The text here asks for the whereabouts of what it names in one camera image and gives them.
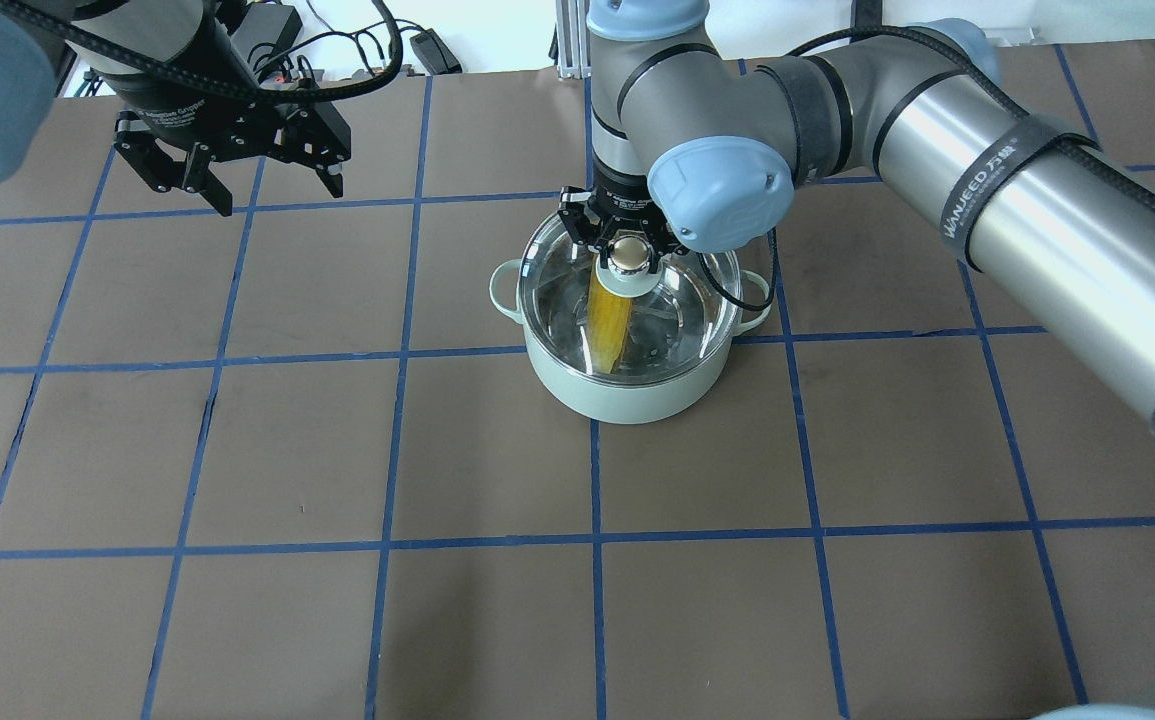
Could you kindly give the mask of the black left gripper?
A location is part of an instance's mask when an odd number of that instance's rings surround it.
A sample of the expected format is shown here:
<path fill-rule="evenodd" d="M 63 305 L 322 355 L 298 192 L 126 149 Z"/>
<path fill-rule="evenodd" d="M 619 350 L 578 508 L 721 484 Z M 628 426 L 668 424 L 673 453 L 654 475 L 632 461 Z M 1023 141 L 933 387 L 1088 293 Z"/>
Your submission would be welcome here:
<path fill-rule="evenodd" d="M 266 155 L 311 169 L 330 196 L 344 196 L 350 128 L 330 102 L 233 101 L 151 76 L 116 76 L 116 95 L 131 111 L 117 123 L 117 155 L 149 190 L 192 193 L 230 217 L 233 195 L 213 161 Z M 208 151 L 192 151 L 198 144 Z M 188 154 L 176 159 L 165 147 Z"/>

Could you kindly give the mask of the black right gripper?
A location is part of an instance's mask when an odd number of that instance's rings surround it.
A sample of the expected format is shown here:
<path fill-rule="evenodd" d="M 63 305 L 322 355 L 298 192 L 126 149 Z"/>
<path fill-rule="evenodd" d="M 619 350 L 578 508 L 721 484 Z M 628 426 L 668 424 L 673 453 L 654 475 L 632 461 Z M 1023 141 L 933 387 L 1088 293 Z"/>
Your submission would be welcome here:
<path fill-rule="evenodd" d="M 668 258 L 688 254 L 688 248 L 677 240 L 665 214 L 653 200 L 644 176 L 596 170 L 590 188 L 568 186 L 560 195 L 557 215 L 565 233 L 573 245 L 594 252 L 597 261 L 621 232 L 644 236 L 649 247 L 649 273 L 660 273 Z"/>

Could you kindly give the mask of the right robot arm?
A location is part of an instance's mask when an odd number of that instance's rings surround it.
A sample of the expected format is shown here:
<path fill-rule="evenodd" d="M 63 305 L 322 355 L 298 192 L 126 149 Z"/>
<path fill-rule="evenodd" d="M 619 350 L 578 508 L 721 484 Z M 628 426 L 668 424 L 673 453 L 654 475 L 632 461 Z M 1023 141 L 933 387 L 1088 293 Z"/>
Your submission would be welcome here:
<path fill-rule="evenodd" d="M 595 181 L 558 209 L 606 261 L 742 248 L 795 193 L 869 168 L 1029 310 L 1155 436 L 1155 192 L 998 86 L 967 20 L 862 25 L 733 76 L 706 1 L 591 1 Z"/>

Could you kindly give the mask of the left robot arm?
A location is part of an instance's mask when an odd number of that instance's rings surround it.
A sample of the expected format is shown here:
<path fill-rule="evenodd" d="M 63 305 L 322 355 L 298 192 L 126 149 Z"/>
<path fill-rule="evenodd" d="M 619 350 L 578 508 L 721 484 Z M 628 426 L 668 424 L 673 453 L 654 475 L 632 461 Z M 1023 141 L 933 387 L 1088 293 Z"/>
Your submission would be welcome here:
<path fill-rule="evenodd" d="M 301 27 L 290 6 L 248 1 L 36 1 L 33 9 L 170 67 L 243 88 L 271 87 L 274 74 L 260 64 L 289 47 Z M 24 163 L 74 51 L 62 38 L 0 13 L 0 183 Z M 343 196 L 350 131 L 329 102 L 234 101 L 85 49 L 77 53 L 125 102 L 112 144 L 149 190 L 192 193 L 226 217 L 233 196 L 213 165 L 264 156 L 310 168 L 331 196 Z"/>

